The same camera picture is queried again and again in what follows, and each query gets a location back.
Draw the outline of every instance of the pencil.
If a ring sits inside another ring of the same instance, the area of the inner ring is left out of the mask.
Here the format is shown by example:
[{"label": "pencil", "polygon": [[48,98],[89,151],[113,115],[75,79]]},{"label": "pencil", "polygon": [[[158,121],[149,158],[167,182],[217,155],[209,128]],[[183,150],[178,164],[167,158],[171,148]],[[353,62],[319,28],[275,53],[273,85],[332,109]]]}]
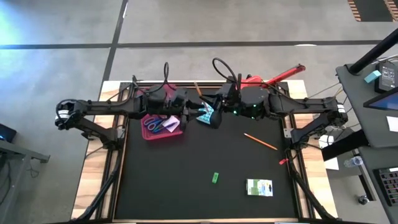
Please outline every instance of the pencil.
[{"label": "pencil", "polygon": [[[198,92],[199,96],[201,96],[201,91],[200,91],[200,89],[199,89],[198,84],[197,84],[196,82],[193,82],[193,84],[195,85],[195,87],[196,87],[196,89],[197,89],[197,92]],[[203,102],[203,104],[205,105],[206,112],[209,113],[209,108],[207,107],[207,103],[206,103],[206,102]]]},{"label": "pencil", "polygon": [[249,137],[249,138],[255,140],[256,142],[259,142],[259,143],[261,143],[261,144],[263,144],[263,145],[265,145],[265,146],[270,147],[271,149],[278,150],[276,147],[271,146],[270,144],[265,143],[265,142],[263,142],[263,141],[261,141],[261,140],[258,140],[258,139],[256,139],[255,137],[253,137],[253,136],[251,136],[251,135],[248,135],[248,134],[246,134],[246,133],[243,133],[243,134],[244,134],[245,136],[247,136],[247,137]]}]

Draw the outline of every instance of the gray floor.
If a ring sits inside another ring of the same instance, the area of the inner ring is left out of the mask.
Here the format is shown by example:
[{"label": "gray floor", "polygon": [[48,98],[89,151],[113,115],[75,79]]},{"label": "gray floor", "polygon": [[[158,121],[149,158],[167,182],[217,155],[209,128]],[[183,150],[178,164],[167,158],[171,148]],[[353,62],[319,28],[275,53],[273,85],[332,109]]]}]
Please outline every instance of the gray floor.
[{"label": "gray floor", "polygon": [[[0,1],[0,44],[111,43],[121,0]],[[374,40],[392,22],[356,22],[346,0],[131,0],[120,43],[189,41]],[[335,67],[357,60],[372,46],[218,47],[118,49],[110,80],[218,80],[211,59],[236,72],[271,78],[302,63],[309,95],[338,80]],[[10,223],[60,222],[70,218],[87,141],[76,130],[57,131],[55,105],[65,98],[96,99],[109,49],[0,50],[0,123],[18,131],[16,144],[51,154],[40,175],[26,175]],[[398,53],[394,47],[388,54]],[[320,95],[335,94],[338,87]],[[353,112],[347,125],[357,123]],[[355,204],[361,185],[331,180],[344,220],[385,223],[377,202]]]}]

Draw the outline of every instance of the blue sticky note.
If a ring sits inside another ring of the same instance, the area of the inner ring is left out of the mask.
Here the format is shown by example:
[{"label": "blue sticky note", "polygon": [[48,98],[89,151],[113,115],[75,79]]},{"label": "blue sticky note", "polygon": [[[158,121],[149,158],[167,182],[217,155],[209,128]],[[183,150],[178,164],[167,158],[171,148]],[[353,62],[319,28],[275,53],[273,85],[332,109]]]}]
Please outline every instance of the blue sticky note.
[{"label": "blue sticky note", "polygon": [[379,76],[381,76],[381,73],[379,71],[375,70],[372,73],[370,73],[369,75],[367,75],[367,77],[365,78],[365,82],[371,83],[375,79],[379,78]]}]

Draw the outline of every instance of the small green block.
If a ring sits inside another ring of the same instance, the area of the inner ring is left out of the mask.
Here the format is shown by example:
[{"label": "small green block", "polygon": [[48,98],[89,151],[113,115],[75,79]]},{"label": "small green block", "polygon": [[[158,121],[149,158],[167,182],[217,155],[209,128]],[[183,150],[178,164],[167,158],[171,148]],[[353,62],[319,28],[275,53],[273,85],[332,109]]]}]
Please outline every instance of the small green block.
[{"label": "small green block", "polygon": [[218,179],[218,173],[215,172],[214,175],[213,175],[212,183],[213,183],[213,184],[217,183],[217,179]]}]

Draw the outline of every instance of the teal object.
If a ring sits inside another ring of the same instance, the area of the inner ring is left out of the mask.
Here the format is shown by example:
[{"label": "teal object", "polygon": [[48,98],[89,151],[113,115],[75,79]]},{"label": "teal object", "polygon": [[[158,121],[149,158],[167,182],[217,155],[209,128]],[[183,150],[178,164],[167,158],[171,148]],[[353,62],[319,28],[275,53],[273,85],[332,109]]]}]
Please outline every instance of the teal object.
[{"label": "teal object", "polygon": [[367,75],[367,77],[365,78],[365,82],[371,83],[375,79],[379,78],[379,76],[381,76],[381,73],[379,71],[375,70],[372,73],[370,73],[369,75]]},{"label": "teal object", "polygon": [[217,183],[217,180],[218,180],[218,173],[215,172],[215,173],[213,174],[213,180],[211,180],[211,182],[212,182],[213,184],[215,184],[215,183]]},{"label": "teal object", "polygon": [[206,108],[200,108],[199,111],[204,111],[207,113],[202,116],[197,117],[197,120],[201,121],[203,123],[206,123],[206,124],[210,124],[210,117],[213,114],[214,109],[208,103],[206,103],[206,105],[207,105],[207,108],[209,109],[209,112],[206,111]]}]

